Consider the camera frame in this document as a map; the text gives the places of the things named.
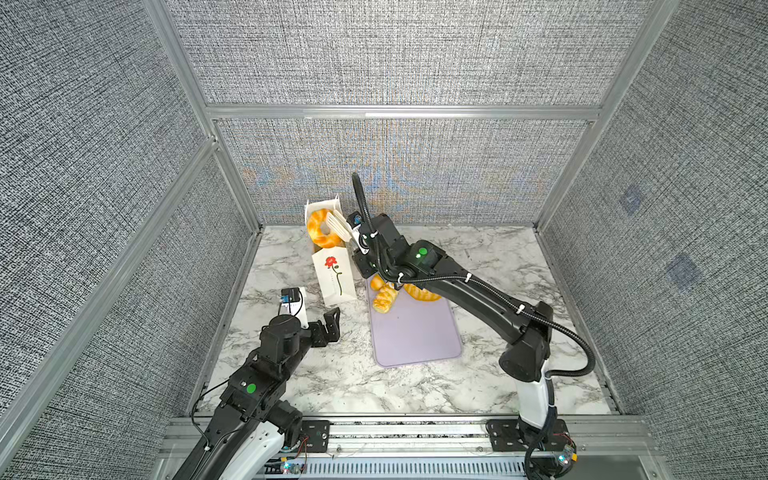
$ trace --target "red wire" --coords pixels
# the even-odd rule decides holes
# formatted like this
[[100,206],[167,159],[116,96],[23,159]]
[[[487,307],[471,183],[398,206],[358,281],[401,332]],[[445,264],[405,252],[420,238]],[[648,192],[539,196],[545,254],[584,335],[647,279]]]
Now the red wire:
[[[299,449],[296,450],[296,458],[299,457],[299,454],[301,453],[301,448],[306,444],[306,441],[309,439],[310,437],[306,437],[304,440],[301,441],[301,444],[299,445]],[[304,473],[304,468],[306,468],[306,450],[304,450],[304,465],[301,465],[302,473]]]
[[574,440],[573,440],[571,437],[569,437],[567,434],[565,434],[565,433],[555,433],[555,435],[560,435],[560,436],[562,436],[562,437],[565,437],[566,439],[568,439],[568,441],[569,441],[569,442],[570,442],[570,443],[571,443],[573,446],[576,446],[576,442],[574,442]]

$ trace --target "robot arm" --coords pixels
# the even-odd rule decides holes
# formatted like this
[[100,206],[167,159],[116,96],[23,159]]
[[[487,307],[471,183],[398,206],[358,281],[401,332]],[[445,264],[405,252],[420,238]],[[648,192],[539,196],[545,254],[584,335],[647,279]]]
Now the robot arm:
[[[487,323],[507,348],[499,358],[500,367],[515,379],[520,399],[520,439],[528,446],[525,467],[534,448],[548,442],[554,419],[552,376],[582,376],[594,368],[594,354],[576,333],[553,321],[552,308],[544,302],[530,303],[503,293],[474,276],[455,262],[444,250],[427,240],[408,243],[386,214],[371,217],[359,176],[353,185],[360,212],[349,216],[356,230],[359,249],[353,254],[358,270],[365,278],[378,273],[396,287],[404,283],[428,289],[453,301]],[[587,365],[579,370],[549,370],[549,343],[556,329],[572,338],[587,354]],[[553,475],[552,471],[539,468]]]
[[339,308],[326,324],[302,329],[295,316],[274,317],[260,334],[261,345],[230,376],[208,428],[174,480],[252,478],[284,446],[294,446],[302,413],[280,400],[286,382],[312,347],[339,341]]

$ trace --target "purple cutting board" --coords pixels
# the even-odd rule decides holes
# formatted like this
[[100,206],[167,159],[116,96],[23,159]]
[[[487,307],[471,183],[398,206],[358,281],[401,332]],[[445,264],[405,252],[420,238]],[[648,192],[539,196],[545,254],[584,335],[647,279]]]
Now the purple cutting board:
[[384,368],[453,359],[462,354],[462,341],[448,300],[419,302],[405,290],[387,313],[373,309],[378,292],[368,291],[368,311],[371,313],[373,357]]

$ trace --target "enclosure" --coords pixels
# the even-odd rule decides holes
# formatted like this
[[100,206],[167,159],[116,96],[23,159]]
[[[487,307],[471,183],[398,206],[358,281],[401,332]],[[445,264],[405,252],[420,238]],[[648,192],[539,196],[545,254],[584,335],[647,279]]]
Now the enclosure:
[[[594,347],[561,414],[639,415],[680,480],[768,474],[765,2],[0,12],[3,478],[156,477],[281,288],[328,310],[304,207],[356,210],[354,171],[409,240]],[[304,415],[518,411],[483,322],[453,305],[459,358],[384,369],[355,287],[288,383]],[[583,362],[556,333],[551,363]]]

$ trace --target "aluminum frame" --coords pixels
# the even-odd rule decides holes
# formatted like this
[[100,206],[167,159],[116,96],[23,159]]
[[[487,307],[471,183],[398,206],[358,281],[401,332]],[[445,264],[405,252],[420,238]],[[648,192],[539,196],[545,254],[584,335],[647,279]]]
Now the aluminum frame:
[[584,135],[581,137],[571,159],[565,165],[560,177],[547,196],[547,200],[545,200],[544,205],[541,207],[541,212],[535,223],[542,233],[546,230],[554,213],[560,207],[581,168],[600,140],[605,128],[611,121],[611,117],[621,103],[621,99],[624,98],[650,50],[656,44],[656,40],[661,35],[672,14],[677,10],[678,3],[679,0],[656,0],[648,13],[643,26],[632,43],[630,51],[627,53],[627,57],[624,59],[603,100],[600,117],[584,131]]
[[227,337],[227,332],[230,329],[230,324],[232,323],[232,318],[234,317],[235,310],[237,309],[237,304],[240,301],[240,295],[243,293],[243,288],[245,287],[248,273],[250,272],[250,268],[253,265],[253,259],[256,256],[256,251],[258,250],[259,243],[261,243],[261,239],[263,237],[264,228],[261,227],[256,231],[256,233],[251,235],[247,241],[248,247],[246,248],[245,254],[243,255],[243,261],[240,264],[240,269],[237,271],[237,278],[235,279],[235,283],[232,285],[232,290],[230,291],[230,295],[227,298],[227,305],[224,306],[224,311],[221,313],[219,326],[216,329],[214,340],[210,344],[208,354],[206,355],[205,362],[203,363],[203,368],[200,369],[200,374],[197,376],[197,381],[195,382],[195,386],[192,389],[192,396],[187,403],[187,409],[185,411],[188,415],[192,413],[192,408],[194,407],[194,404],[197,401],[199,395],[206,388],[208,388],[210,376],[214,371],[217,360],[219,359],[221,348],[224,345],[224,339]]
[[[635,415],[561,415],[580,456],[638,457],[648,478],[672,477],[650,436],[645,421]],[[445,414],[309,414],[305,420],[328,420],[327,453],[310,458],[510,458],[523,452],[493,452],[485,422],[517,419],[516,415]],[[210,417],[197,417],[205,428]],[[151,478],[170,478],[200,438],[189,418],[171,420]],[[536,456],[546,455],[537,452]]]
[[595,372],[597,373],[598,378],[604,381],[606,384],[608,394],[606,400],[612,400],[616,405],[619,413],[626,412],[627,410],[624,407],[624,404],[616,394],[616,389],[614,388],[611,376],[608,375],[608,370],[605,368],[605,361],[603,360],[603,356],[600,353],[600,350],[594,344],[594,339],[589,333],[587,323],[584,321],[584,317],[581,315],[581,311],[576,304],[576,299],[571,293],[571,289],[568,288],[568,284],[565,282],[565,277],[563,277],[562,272],[558,268],[557,264],[553,261],[552,255],[549,253],[549,247],[547,246],[546,240],[535,228],[534,237],[536,237],[536,241],[538,242],[538,246],[541,249],[541,253],[544,255],[544,260],[547,262],[547,266],[549,266],[549,271],[552,273],[554,283],[557,285],[558,290],[560,290],[560,294],[563,297],[563,302],[565,303],[565,309],[571,315],[571,321],[574,323],[576,331],[579,333],[579,335],[581,335],[581,338],[583,338],[584,341],[586,341],[589,346],[592,347],[592,352],[594,353],[595,361],[597,363],[595,366]]
[[5,411],[0,419],[0,475],[5,472],[40,415],[80,359],[184,195],[192,188],[198,174],[213,154],[215,145],[213,137],[200,145]]
[[289,104],[209,104],[209,120],[221,118],[487,118],[555,119],[595,121],[598,106],[574,105],[289,105]]
[[243,178],[232,161],[232,157],[229,155],[226,146],[222,148],[223,140],[217,134],[216,126],[205,114],[206,101],[203,89],[200,87],[200,82],[194,74],[189,56],[181,46],[179,33],[174,26],[170,12],[163,0],[142,0],[142,3],[168,55],[168,59],[176,71],[181,87],[184,89],[184,93],[187,94],[187,100],[192,107],[195,117],[197,117],[197,121],[200,122],[200,127],[206,135],[214,135],[219,141],[219,149],[217,149],[216,154],[224,179],[230,186],[235,203],[240,208],[246,224],[252,233],[256,232],[261,228],[262,222],[253,202],[250,200],[250,195],[245,187]]

